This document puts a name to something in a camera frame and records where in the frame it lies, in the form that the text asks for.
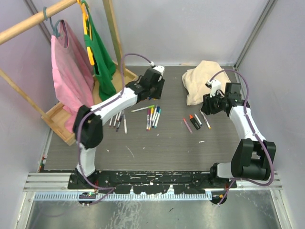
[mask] white wall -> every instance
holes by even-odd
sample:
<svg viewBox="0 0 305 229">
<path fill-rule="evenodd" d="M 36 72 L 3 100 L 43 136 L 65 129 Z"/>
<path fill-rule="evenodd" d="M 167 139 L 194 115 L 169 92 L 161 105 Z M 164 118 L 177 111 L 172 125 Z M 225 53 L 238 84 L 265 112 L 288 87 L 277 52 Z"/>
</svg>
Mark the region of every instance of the white wall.
<svg viewBox="0 0 305 229">
<path fill-rule="evenodd" d="M 21 0 L 0 8 L 0 31 L 31 16 Z M 0 68 L 44 111 L 55 101 L 49 43 L 38 27 L 0 46 Z M 36 172 L 48 126 L 21 96 L 0 78 L 0 228 L 11 229 L 29 172 Z"/>
<path fill-rule="evenodd" d="M 57 0 L 33 0 L 37 9 Z M 115 59 L 102 1 L 87 0 L 95 26 Z M 234 64 L 267 0 L 113 0 L 123 51 L 166 65 L 201 60 Z M 79 40 L 81 10 L 73 5 L 54 21 L 66 19 Z M 129 57 L 127 64 L 145 62 Z"/>
<path fill-rule="evenodd" d="M 240 67 L 254 119 L 276 143 L 274 164 L 298 228 L 305 205 L 304 12 L 303 0 L 278 1 Z"/>
</svg>

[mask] pink shirt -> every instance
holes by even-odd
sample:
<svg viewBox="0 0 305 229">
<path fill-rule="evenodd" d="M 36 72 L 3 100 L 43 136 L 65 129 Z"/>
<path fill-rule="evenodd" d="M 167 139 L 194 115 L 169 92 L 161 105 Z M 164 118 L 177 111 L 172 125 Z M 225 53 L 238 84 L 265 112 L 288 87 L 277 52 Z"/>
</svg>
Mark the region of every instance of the pink shirt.
<svg viewBox="0 0 305 229">
<path fill-rule="evenodd" d="M 59 38 L 51 37 L 54 88 L 57 99 L 64 104 L 63 109 L 72 115 L 65 122 L 66 129 L 72 133 L 80 106 L 93 105 L 93 68 L 87 52 L 66 21 L 60 22 L 59 32 Z"/>
</svg>

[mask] wooden rod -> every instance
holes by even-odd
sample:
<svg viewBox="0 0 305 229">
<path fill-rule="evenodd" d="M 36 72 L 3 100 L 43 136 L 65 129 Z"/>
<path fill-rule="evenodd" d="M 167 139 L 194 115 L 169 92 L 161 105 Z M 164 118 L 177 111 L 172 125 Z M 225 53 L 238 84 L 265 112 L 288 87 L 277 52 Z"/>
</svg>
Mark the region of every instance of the wooden rod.
<svg viewBox="0 0 305 229">
<path fill-rule="evenodd" d="M 51 17 L 58 12 L 64 10 L 65 8 L 75 4 L 77 0 L 61 0 L 54 5 L 46 9 L 47 17 Z M 8 28 L 7 30 L 0 33 L 0 45 L 9 41 L 10 39 L 18 36 L 19 34 L 29 30 L 30 28 L 38 25 L 44 21 L 43 12 L 34 14 L 33 16 L 27 18 L 26 20 L 19 22 L 18 24 Z"/>
<path fill-rule="evenodd" d="M 118 25 L 116 23 L 115 13 L 113 9 L 112 0 L 103 0 L 108 26 L 112 38 L 115 56 L 118 62 L 119 71 L 121 71 L 121 59 L 123 57 L 122 45 L 119 36 Z M 126 74 L 125 64 L 123 65 L 124 75 Z"/>
<path fill-rule="evenodd" d="M 60 130 L 60 127 L 53 122 L 53 120 L 31 99 L 25 92 L 18 87 L 18 85 L 0 68 L 0 76 L 16 91 L 18 92 L 36 111 L 38 111 L 41 116 L 46 118 L 55 129 Z"/>
</svg>

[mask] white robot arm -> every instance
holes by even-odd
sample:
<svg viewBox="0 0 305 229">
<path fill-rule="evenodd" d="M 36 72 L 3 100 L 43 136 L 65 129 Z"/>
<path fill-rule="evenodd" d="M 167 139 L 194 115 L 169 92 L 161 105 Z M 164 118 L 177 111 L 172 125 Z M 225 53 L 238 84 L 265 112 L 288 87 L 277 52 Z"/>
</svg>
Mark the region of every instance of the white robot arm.
<svg viewBox="0 0 305 229">
<path fill-rule="evenodd" d="M 268 150 L 273 162 L 276 147 L 273 142 L 266 141 L 265 137 L 259 132 L 252 116 L 249 104 L 244 107 L 244 100 L 241 97 L 240 83 L 227 83 L 225 92 L 221 92 L 221 83 L 214 79 L 206 84 L 211 87 L 211 93 L 203 96 L 203 106 L 201 111 L 207 115 L 225 111 L 232 120 L 240 138 L 240 143 L 236 152 L 229 163 L 215 163 L 210 173 L 212 178 L 233 178 L 241 177 L 256 180 L 267 180 L 270 176 L 270 166 L 255 134 L 262 140 Z"/>
<path fill-rule="evenodd" d="M 76 134 L 82 118 L 89 112 L 109 103 L 116 97 L 120 97 L 113 103 L 108 104 L 103 109 L 94 112 L 83 124 L 81 130 L 81 165 L 86 177 L 95 171 L 94 159 L 96 147 L 102 141 L 102 126 L 118 112 L 130 107 L 148 97 L 160 99 L 163 85 L 163 66 L 152 66 L 147 69 L 144 76 L 140 76 L 137 81 L 132 81 L 126 85 L 123 94 L 121 92 L 107 99 L 106 101 L 94 105 L 90 108 L 82 106 L 77 114 L 73 131 Z M 80 165 L 77 164 L 77 171 L 81 173 Z"/>
</svg>

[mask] beige cloth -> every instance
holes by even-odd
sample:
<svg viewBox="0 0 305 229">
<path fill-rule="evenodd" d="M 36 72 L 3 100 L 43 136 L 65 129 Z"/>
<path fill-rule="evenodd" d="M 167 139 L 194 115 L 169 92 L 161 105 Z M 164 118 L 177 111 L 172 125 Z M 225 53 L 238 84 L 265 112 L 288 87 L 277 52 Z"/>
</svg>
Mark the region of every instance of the beige cloth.
<svg viewBox="0 0 305 229">
<path fill-rule="evenodd" d="M 188 91 L 186 97 L 186 104 L 188 106 L 203 103 L 203 95 L 209 94 L 211 89 L 205 86 L 205 83 L 212 78 L 222 68 L 217 62 L 214 61 L 201 61 L 201 63 L 193 69 L 187 70 L 182 76 L 184 87 Z M 224 92 L 225 84 L 230 82 L 225 72 L 216 76 L 221 85 L 221 90 Z"/>
</svg>

